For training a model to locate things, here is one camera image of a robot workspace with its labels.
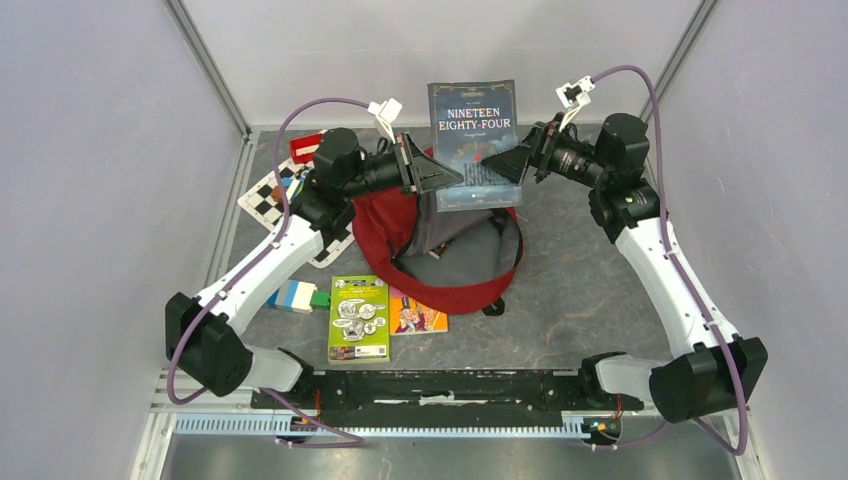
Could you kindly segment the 169-storey treehouse book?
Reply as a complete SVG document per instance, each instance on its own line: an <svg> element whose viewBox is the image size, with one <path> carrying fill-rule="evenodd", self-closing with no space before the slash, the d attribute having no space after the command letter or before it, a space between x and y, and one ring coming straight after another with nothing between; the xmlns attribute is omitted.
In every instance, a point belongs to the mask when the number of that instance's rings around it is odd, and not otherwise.
<svg viewBox="0 0 848 480"><path fill-rule="evenodd" d="M443 242L431 249L428 254L435 259L440 259L452 244L452 240Z"/></svg>

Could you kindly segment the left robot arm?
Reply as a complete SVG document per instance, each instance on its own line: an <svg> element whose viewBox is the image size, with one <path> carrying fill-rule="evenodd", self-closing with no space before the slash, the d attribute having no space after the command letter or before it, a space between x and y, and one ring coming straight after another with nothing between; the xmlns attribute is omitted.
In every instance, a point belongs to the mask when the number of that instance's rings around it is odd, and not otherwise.
<svg viewBox="0 0 848 480"><path fill-rule="evenodd" d="M167 386L182 371L203 391L224 397L240 386L271 389L290 407L306 405L313 379L283 350L246 344L242 335L274 290L325 249L355 217L353 201L392 191L422 195L461 183L460 172L435 160L400 132L370 153L347 128L322 132L299 193L283 218L233 269L195 295L174 294L165 306Z"/></svg>

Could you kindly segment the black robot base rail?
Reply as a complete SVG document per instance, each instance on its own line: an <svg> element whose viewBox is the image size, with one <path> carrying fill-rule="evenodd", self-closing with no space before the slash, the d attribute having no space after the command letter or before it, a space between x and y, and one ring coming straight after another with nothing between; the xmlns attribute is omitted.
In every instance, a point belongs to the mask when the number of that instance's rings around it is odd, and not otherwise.
<svg viewBox="0 0 848 480"><path fill-rule="evenodd" d="M336 427L555 427L564 412L641 411L573 369L317 370L283 398Z"/></svg>

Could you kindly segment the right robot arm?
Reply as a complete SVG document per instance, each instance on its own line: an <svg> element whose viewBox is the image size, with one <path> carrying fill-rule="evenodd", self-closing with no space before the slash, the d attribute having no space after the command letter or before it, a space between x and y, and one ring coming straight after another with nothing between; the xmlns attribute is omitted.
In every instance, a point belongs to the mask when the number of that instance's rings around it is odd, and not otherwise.
<svg viewBox="0 0 848 480"><path fill-rule="evenodd" d="M585 405L602 408L621 394L653 404L670 423L745 412L767 349L760 338L739 334L685 258L660 194L643 177L647 130L640 118L616 113L589 143L578 140L559 113L481 163L514 184L557 174L588 187L595 223L634 270L663 324L669 361L623 352L583 360L577 392Z"/></svg>

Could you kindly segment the red backpack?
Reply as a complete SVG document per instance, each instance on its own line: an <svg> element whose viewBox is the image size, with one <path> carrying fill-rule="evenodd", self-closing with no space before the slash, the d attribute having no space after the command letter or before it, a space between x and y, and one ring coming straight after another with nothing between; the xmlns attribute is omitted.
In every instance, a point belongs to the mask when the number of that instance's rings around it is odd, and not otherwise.
<svg viewBox="0 0 848 480"><path fill-rule="evenodd" d="M435 193L402 192L391 155L355 165L352 230L377 277L447 314L501 315L524 255L515 209L441 212Z"/></svg>

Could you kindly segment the blue nineteen eighty-four book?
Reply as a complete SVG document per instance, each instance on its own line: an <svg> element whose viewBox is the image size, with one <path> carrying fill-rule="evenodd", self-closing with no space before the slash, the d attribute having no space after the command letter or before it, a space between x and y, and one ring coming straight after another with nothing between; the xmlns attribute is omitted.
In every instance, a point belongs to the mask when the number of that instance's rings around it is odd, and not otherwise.
<svg viewBox="0 0 848 480"><path fill-rule="evenodd" d="M515 81L434 82L427 86L433 156L463 180L436 192L440 212L509 208L522 191L482 160L519 142Z"/></svg>

